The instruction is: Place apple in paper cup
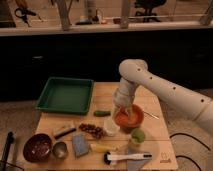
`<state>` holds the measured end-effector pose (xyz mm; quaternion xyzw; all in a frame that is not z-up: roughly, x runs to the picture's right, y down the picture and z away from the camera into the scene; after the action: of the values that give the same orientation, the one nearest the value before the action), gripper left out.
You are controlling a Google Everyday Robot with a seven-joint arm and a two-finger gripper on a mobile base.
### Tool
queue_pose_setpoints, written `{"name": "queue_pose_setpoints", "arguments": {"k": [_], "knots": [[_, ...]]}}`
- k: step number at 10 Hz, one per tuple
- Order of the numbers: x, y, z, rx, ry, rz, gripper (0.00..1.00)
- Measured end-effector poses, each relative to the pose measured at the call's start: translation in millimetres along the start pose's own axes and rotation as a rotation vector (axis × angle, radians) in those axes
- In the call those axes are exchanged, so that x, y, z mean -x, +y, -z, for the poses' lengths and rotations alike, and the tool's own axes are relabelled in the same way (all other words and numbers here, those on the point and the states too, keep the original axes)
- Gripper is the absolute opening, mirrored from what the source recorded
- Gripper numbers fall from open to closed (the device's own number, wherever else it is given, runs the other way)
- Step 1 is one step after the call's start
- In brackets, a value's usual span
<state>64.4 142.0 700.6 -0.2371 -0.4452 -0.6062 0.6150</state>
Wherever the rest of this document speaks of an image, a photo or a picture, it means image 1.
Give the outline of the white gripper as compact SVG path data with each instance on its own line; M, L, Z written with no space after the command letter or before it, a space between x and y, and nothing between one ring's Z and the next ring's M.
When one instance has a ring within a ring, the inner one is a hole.
M116 116L123 115L124 108L126 108L125 112L130 119L132 115L132 107L130 106L133 104L134 98L134 95L125 94L119 88L117 88L113 95L113 102L117 107L119 107L116 112Z

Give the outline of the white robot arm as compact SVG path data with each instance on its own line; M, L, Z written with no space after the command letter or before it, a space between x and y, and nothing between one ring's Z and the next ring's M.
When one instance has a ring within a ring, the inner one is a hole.
M213 98L158 77L141 59L126 59L119 65L120 83L114 93L116 107L130 108L142 85L176 110L186 114L213 137Z

